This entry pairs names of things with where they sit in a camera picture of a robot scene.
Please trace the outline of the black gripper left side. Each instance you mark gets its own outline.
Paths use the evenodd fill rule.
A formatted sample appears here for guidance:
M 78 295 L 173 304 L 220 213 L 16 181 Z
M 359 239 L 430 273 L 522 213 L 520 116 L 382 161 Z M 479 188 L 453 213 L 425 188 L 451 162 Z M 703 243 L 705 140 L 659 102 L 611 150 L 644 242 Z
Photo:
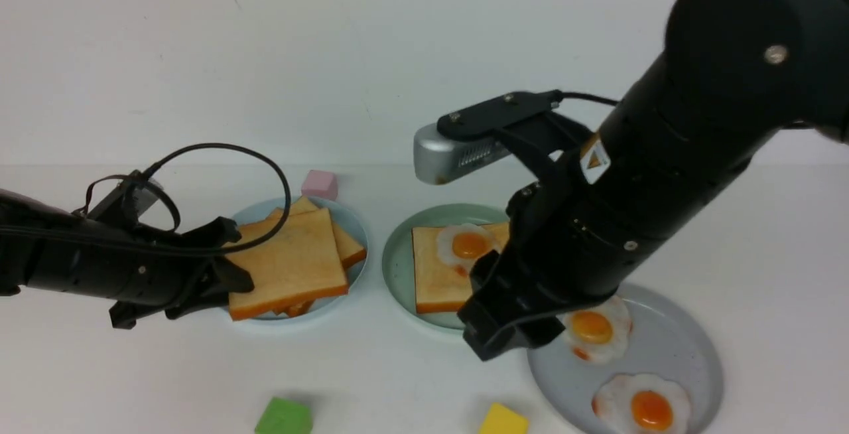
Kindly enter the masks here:
M 152 248 L 211 249 L 211 256 L 161 255 L 84 247 L 73 262 L 74 294 L 113 300 L 114 329 L 133 329 L 139 319 L 164 310 L 175 321 L 225 307 L 231 293 L 255 288 L 251 274 L 219 253 L 240 240 L 235 222 L 218 217 L 183 234 L 158 234 Z

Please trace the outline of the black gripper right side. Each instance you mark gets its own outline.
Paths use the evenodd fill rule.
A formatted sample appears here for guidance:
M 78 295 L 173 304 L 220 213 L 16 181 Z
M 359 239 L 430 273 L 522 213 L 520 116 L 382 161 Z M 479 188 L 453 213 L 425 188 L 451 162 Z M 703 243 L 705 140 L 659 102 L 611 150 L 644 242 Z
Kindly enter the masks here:
M 624 279 L 621 250 L 591 231 L 600 214 L 588 189 L 527 186 L 506 212 L 509 240 L 476 262 L 473 293 L 458 311 L 463 338 L 483 362 L 546 346 L 563 331 L 562 314 L 598 306 Z

